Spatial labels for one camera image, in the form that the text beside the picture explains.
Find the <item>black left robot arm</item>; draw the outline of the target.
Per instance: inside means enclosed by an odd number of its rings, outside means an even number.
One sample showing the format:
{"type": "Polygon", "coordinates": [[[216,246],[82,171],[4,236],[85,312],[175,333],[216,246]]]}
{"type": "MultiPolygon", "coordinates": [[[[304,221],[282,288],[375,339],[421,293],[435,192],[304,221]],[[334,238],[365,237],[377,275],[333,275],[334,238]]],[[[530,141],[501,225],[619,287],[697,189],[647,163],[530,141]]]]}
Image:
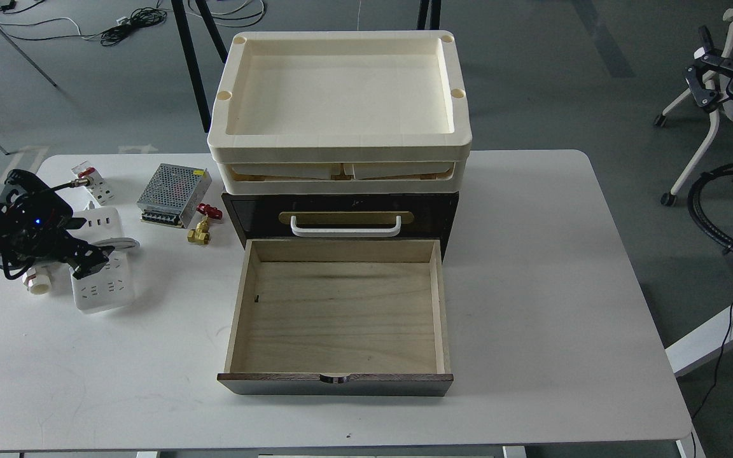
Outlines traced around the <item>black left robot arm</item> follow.
{"type": "Polygon", "coordinates": [[[25,169],[8,173],[0,194],[0,269],[7,279],[18,279],[30,268],[65,263],[82,279],[109,261],[114,246],[94,246],[70,234],[84,226],[85,218],[73,216],[72,207],[56,191],[83,186],[74,179],[48,186],[25,169]]]}

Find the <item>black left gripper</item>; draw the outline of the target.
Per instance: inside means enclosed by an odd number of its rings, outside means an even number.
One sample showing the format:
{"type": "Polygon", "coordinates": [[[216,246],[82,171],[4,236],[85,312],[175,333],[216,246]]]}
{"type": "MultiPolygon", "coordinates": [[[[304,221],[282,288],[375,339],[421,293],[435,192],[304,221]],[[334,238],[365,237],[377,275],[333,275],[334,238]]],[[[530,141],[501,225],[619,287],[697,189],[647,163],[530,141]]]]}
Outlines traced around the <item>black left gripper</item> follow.
{"type": "Polygon", "coordinates": [[[68,232],[87,225],[87,218],[73,217],[72,207],[57,192],[77,185],[73,180],[48,186],[26,169],[9,171],[0,195],[6,206],[0,248],[4,273],[23,274],[31,267],[67,263],[73,278],[83,279],[109,262],[113,246],[76,242],[68,232]]]}

